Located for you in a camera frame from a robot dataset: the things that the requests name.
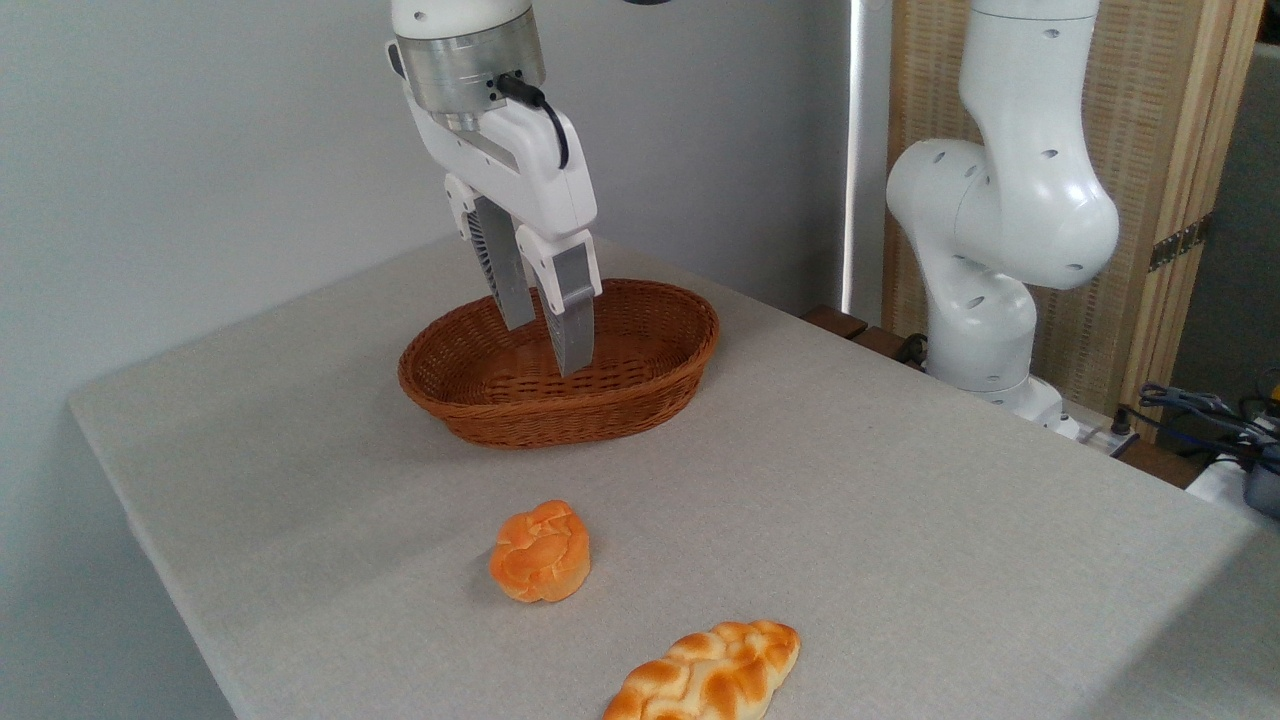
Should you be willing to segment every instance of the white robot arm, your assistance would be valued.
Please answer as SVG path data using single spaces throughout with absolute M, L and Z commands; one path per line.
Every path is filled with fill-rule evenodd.
M 562 374 L 591 361 L 595 192 L 545 76 L 531 0 L 392 0 L 392 68 L 508 328 L 534 319 L 534 270 Z
M 1119 236 L 1080 117 L 1098 1 L 973 0 L 960 95 L 986 146 L 918 142 L 888 178 L 928 291 L 928 373 L 1069 436 L 1061 396 L 1030 377 L 1023 282 L 1079 287 Z

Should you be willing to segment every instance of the bread roll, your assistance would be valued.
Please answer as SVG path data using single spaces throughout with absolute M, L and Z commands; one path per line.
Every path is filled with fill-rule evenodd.
M 512 515 L 498 530 L 489 574 L 512 600 L 557 602 L 591 571 L 586 525 L 563 500 Z
M 721 623 L 632 670 L 604 720 L 760 720 L 799 656 L 786 625 Z

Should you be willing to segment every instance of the basket rim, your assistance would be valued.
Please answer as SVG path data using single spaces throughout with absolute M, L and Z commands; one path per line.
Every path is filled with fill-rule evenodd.
M 634 386 L 618 387 L 612 389 L 604 389 L 599 392 L 590 392 L 585 395 L 568 395 L 568 396 L 554 396 L 554 397 L 539 397 L 532 400 L 512 400 L 508 402 L 493 402 L 493 404 L 472 404 L 472 402 L 451 402 L 445 400 L 434 398 L 426 392 L 424 392 L 416 383 L 412 382 L 412 374 L 407 370 L 410 369 L 410 361 L 413 355 L 411 351 L 416 348 L 419 341 L 425 337 L 433 329 L 439 329 L 443 324 L 451 320 L 458 314 L 470 311 L 476 304 L 483 304 L 492 301 L 492 296 L 480 297 L 466 302 L 453 310 L 445 313 L 436 318 L 430 325 L 428 325 L 422 332 L 416 334 L 410 345 L 401 354 L 398 363 L 398 374 L 401 388 L 410 395 L 411 398 L 419 404 L 426 404 L 436 409 L 442 414 L 447 414 L 453 418 L 462 418 L 468 415 L 503 415 L 503 414 L 527 414 L 531 410 L 564 410 L 568 407 L 585 409 L 593 405 L 608 405 L 613 404 L 617 396 L 646 396 L 652 395 L 655 389 L 675 386 L 689 375 L 700 375 L 710 360 L 710 356 L 719 341 L 719 314 L 716 313 L 716 307 L 703 296 L 696 292 L 671 283 L 664 283 L 660 281 L 648 281 L 637 278 L 605 278 L 602 284 L 608 288 L 609 286 L 635 286 L 635 287 L 655 287 L 662 288 L 667 292 L 673 292 L 681 296 L 684 300 L 690 301 L 696 306 L 703 316 L 707 319 L 707 334 L 701 338 L 698 347 L 682 360 L 678 365 L 671 370 L 636 383 Z

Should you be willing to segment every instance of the cable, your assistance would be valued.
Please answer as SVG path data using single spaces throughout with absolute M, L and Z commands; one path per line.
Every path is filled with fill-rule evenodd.
M 527 82 L 520 79 L 511 73 L 503 73 L 498 76 L 497 81 L 498 92 L 512 100 L 534 108 L 538 110 L 544 110 L 547 117 L 552 119 L 552 126 L 556 128 L 556 141 L 559 143 L 561 151 L 561 164 L 559 169 L 564 169 L 568 165 L 568 136 L 564 135 L 564 126 L 559 122 L 559 115 L 552 109 L 550 102 L 547 101 L 547 96 L 536 86 L 529 85 Z
M 1155 418 L 1149 418 L 1147 415 L 1143 415 L 1142 413 L 1138 413 L 1137 410 L 1134 410 L 1133 407 L 1130 407 L 1128 405 L 1121 405 L 1120 407 L 1125 413 L 1128 413 L 1128 415 L 1130 418 L 1137 418 L 1138 420 L 1142 420 L 1143 423 L 1147 423 L 1147 424 L 1149 424 L 1149 425 L 1152 425 L 1152 427 L 1155 427 L 1155 428 L 1157 428 L 1160 430 L 1164 430 L 1164 432 L 1169 433 L 1171 437 L 1175 437 L 1175 438 L 1178 438 L 1178 439 L 1180 439 L 1183 442 L 1188 442 L 1188 443 L 1192 443 L 1192 445 L 1196 445 L 1196 446 L 1199 446 L 1199 447 L 1206 447 L 1208 450 L 1217 451 L 1220 455 L 1230 455 L 1231 457 L 1236 457 L 1239 460 L 1245 460 L 1245 461 L 1249 461 L 1249 462 L 1254 462 L 1254 464 L 1261 465 L 1262 468 L 1265 468 L 1267 471 L 1280 474 L 1280 468 L 1277 468 L 1276 465 L 1272 465 L 1271 461 L 1262 452 L 1245 452 L 1240 446 L 1231 446 L 1231 445 L 1225 445 L 1225 443 L 1220 443 L 1220 442 L 1208 441 L 1208 439 L 1204 439 L 1204 438 L 1198 438 L 1198 437 L 1194 437 L 1194 436 L 1189 436 L 1189 434 L 1185 434 L 1183 432 L 1179 432 L 1178 429 L 1170 427 L 1166 423 L 1161 423 L 1160 420 L 1156 420 Z
M 1176 419 L 1178 418 L 1174 418 L 1167 424 L 1172 425 L 1174 420 L 1176 420 Z M 1224 434 L 1224 436 L 1219 436 L 1219 437 L 1213 438 L 1211 442 L 1219 442 L 1219 443 L 1222 443 L 1222 445 L 1233 445 L 1233 441 L 1238 439 L 1238 437 L 1239 436 Z M 1194 446 L 1194 447 L 1190 447 L 1188 450 L 1180 450 L 1180 451 L 1178 451 L 1178 456 L 1179 457 L 1187 457 L 1189 460 L 1192 457 L 1196 457 L 1197 455 L 1211 455 L 1213 452 L 1217 452 L 1217 451 L 1213 450 L 1213 448 L 1210 448 L 1210 447 Z
M 1171 407 L 1192 414 L 1219 428 L 1248 436 L 1256 443 L 1280 441 L 1275 430 L 1236 415 L 1221 397 L 1207 392 L 1187 392 L 1160 383 L 1146 383 L 1138 391 L 1143 407 Z
M 1253 406 L 1256 405 L 1261 405 L 1262 409 L 1254 411 Z M 1239 400 L 1239 402 L 1236 402 L 1236 410 L 1240 413 L 1242 418 L 1257 418 L 1258 415 L 1280 418 L 1280 401 L 1257 395 L 1245 395 Z

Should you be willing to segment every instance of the brown wicker basket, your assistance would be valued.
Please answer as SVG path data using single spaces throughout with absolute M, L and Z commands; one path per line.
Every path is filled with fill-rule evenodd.
M 431 323 L 401 356 L 404 393 L 465 441 L 547 447 L 648 430 L 689 404 L 719 338 L 719 319 L 698 295 L 605 279 L 594 360 L 562 378 L 530 292 L 536 318 L 515 332 L 485 297 Z

